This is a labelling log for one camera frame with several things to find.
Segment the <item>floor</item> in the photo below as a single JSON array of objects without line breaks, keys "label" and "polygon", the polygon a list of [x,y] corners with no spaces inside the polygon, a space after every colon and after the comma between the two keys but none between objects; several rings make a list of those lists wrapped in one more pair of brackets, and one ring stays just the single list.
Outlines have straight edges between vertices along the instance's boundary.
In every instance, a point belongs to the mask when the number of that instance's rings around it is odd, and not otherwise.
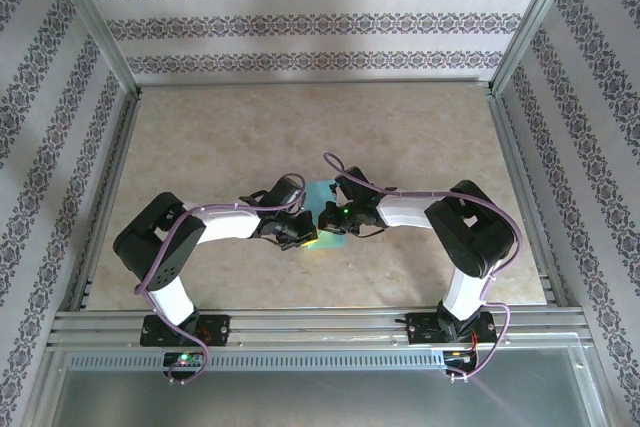
[{"label": "floor", "polygon": [[[147,307],[111,246],[158,193],[229,202],[270,188],[286,172],[329,180],[327,150],[383,186],[447,190],[471,179],[522,225],[480,86],[145,89],[88,308]],[[409,306],[441,300],[452,269],[433,232],[402,227],[349,238],[335,250],[283,253],[261,240],[209,242],[194,251],[181,278],[199,308]],[[488,299],[545,303],[528,244]]]}]

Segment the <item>ventilation slots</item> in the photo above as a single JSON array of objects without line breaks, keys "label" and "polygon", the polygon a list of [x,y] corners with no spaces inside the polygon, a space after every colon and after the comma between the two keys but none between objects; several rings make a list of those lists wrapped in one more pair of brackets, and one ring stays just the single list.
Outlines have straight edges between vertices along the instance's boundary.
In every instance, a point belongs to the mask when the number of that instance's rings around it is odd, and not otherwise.
[{"label": "ventilation slots", "polygon": [[[441,351],[411,352],[214,352],[207,370],[232,371],[319,371],[319,370],[424,370],[441,368]],[[162,354],[105,353],[75,354],[71,370],[156,371],[162,369]]]}]

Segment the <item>blue object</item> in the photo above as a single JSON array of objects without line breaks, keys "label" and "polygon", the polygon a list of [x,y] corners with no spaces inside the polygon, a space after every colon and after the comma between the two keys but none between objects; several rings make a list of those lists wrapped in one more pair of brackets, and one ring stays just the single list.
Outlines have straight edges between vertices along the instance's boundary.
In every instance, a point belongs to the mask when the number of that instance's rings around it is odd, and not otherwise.
[{"label": "blue object", "polygon": [[[309,182],[307,184],[307,196],[304,200],[302,208],[310,210],[313,223],[318,226],[318,216],[325,209],[327,202],[335,202],[336,196],[331,192],[331,186],[335,183],[333,180],[323,180],[321,182]],[[338,249],[346,245],[344,235],[336,235],[331,232],[318,231],[318,241],[309,245],[309,250],[320,249]]]}]

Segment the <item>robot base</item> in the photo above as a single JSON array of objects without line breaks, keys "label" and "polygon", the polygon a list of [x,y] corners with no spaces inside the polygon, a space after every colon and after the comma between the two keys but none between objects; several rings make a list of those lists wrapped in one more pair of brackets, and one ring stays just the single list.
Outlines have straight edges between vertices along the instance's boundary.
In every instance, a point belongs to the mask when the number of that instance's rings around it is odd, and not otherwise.
[{"label": "robot base", "polygon": [[455,341],[467,341],[472,332],[478,335],[479,343],[495,343],[498,339],[493,316],[490,312],[480,312],[479,315],[465,326],[464,331],[457,333],[452,339],[441,327],[442,317],[437,312],[410,312],[405,315],[409,344],[441,344]]},{"label": "robot base", "polygon": [[[224,347],[229,338],[228,315],[207,315],[197,316],[195,326],[183,328],[183,330],[195,335],[210,347]],[[140,334],[140,345],[142,347],[191,347],[197,346],[189,339],[176,334],[155,315],[147,315],[142,325]]]}]

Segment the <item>wall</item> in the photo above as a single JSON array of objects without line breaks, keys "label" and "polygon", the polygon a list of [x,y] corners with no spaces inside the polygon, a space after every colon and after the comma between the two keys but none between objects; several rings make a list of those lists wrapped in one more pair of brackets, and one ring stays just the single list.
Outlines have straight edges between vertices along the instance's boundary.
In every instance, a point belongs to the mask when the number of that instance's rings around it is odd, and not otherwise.
[{"label": "wall", "polygon": [[640,425],[639,1],[555,0],[503,92],[624,425]]},{"label": "wall", "polygon": [[95,0],[141,84],[490,80],[530,0]]},{"label": "wall", "polygon": [[8,426],[20,424],[91,231],[124,94],[70,0],[0,0],[0,58],[0,426]]}]

